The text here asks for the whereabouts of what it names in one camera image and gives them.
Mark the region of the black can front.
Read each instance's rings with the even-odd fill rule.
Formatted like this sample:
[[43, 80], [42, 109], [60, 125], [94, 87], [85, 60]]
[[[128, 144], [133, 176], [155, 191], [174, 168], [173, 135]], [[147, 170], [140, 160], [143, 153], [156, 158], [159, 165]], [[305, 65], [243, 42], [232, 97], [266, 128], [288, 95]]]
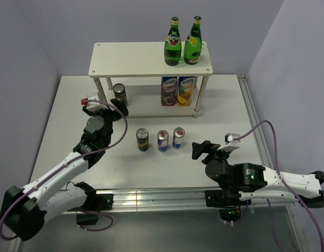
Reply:
[[125, 89], [125, 86], [122, 83], [116, 83], [113, 86], [113, 93], [114, 93], [114, 97], [117, 100], [123, 102], [126, 106], [128, 105], [126, 89]]

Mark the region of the black can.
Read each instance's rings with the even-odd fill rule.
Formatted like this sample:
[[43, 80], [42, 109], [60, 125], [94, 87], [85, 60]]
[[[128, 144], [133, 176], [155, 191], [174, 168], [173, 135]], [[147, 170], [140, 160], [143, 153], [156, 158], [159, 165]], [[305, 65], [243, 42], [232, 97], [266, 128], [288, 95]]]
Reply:
[[149, 132], [145, 128], [139, 128], [136, 131], [137, 147], [140, 151], [147, 151], [149, 149]]
[[126, 89], [125, 89], [125, 86], [122, 83], [116, 83], [113, 86], [113, 93], [114, 93], [114, 97], [117, 100], [123, 102], [126, 106], [128, 105]]

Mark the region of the green glass bottle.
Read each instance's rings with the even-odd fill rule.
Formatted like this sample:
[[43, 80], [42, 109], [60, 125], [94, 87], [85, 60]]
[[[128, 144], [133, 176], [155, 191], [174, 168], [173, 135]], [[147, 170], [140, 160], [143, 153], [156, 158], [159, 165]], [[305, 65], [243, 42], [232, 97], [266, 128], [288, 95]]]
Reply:
[[191, 31], [186, 39], [183, 58], [185, 63], [195, 65], [199, 61], [202, 50], [202, 37], [201, 37], [201, 16], [193, 18]]
[[181, 57], [181, 37], [178, 25], [179, 18], [172, 17], [170, 30], [164, 45], [164, 60], [169, 66], [177, 65]]

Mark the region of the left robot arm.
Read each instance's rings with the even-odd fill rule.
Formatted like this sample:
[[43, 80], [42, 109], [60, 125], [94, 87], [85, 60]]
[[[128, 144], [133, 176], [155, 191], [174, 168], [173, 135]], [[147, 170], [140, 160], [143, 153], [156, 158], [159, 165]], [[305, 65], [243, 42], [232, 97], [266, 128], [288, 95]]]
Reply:
[[68, 210], [97, 214], [100, 198], [92, 186], [79, 182], [68, 191], [60, 189], [96, 165], [108, 149], [122, 141], [123, 136], [111, 143], [113, 122], [126, 120], [128, 109], [124, 101], [114, 98], [107, 103], [96, 94], [82, 99], [81, 104], [89, 119], [80, 142], [68, 156], [42, 177], [21, 188], [12, 186], [5, 192], [0, 212], [2, 240], [27, 241], [46, 222]]

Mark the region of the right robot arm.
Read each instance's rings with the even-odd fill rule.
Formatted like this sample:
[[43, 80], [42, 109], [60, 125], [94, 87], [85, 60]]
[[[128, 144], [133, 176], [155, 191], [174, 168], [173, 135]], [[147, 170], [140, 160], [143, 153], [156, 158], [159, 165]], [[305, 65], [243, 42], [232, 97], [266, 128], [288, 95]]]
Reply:
[[202, 160], [205, 174], [219, 185], [217, 190], [205, 191], [208, 207], [227, 208], [262, 200], [297, 202], [309, 208], [324, 207], [322, 171], [301, 175], [252, 163], [229, 164], [230, 154], [240, 147], [240, 141], [225, 145], [208, 140], [192, 143], [192, 159], [207, 154]]

